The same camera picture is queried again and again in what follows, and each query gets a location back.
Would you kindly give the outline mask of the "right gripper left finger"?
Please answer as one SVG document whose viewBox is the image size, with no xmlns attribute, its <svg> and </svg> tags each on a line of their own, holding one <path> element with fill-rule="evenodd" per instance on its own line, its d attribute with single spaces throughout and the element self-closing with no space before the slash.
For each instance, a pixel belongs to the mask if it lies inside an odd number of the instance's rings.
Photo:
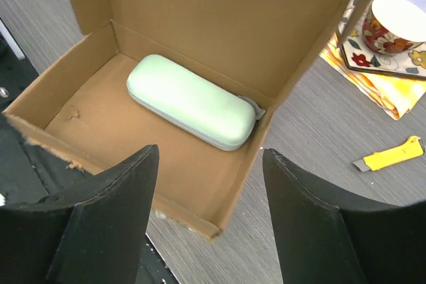
<svg viewBox="0 0 426 284">
<path fill-rule="evenodd" d="M 1 208 L 2 283 L 134 283 L 157 145 L 36 203 Z"/>
</svg>

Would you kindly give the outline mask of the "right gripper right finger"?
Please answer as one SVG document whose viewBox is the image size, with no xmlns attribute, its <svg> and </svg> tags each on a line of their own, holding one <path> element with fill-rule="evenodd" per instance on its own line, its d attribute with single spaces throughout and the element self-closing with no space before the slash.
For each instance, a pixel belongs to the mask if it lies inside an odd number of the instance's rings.
<svg viewBox="0 0 426 284">
<path fill-rule="evenodd" d="M 262 167 L 284 283 L 425 282 L 425 202 L 365 198 L 274 149 Z"/>
</svg>

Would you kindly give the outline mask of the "yellow utility knife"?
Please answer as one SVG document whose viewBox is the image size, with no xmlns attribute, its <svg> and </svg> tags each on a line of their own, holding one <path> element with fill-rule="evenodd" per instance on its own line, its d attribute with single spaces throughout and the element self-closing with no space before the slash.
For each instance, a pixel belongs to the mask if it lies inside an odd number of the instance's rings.
<svg viewBox="0 0 426 284">
<path fill-rule="evenodd" d="M 425 147 L 419 136 L 410 136 L 399 146 L 374 152 L 352 164 L 361 172 L 378 171 L 380 169 L 411 160 L 424 155 Z"/>
</svg>

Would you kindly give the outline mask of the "brown cardboard express box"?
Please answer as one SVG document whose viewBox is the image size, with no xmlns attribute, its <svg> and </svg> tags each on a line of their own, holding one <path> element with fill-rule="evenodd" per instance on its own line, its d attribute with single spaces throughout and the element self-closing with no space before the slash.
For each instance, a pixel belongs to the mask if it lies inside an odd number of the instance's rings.
<svg viewBox="0 0 426 284">
<path fill-rule="evenodd" d="M 83 40 L 5 110 L 28 141 L 97 174 L 156 144 L 153 206 L 208 238 L 226 228 L 274 111 L 336 31 L 350 0 L 70 0 Z M 358 0 L 347 37 L 369 5 Z M 137 104 L 126 79 L 160 54 L 266 114 L 219 150 Z"/>
</svg>

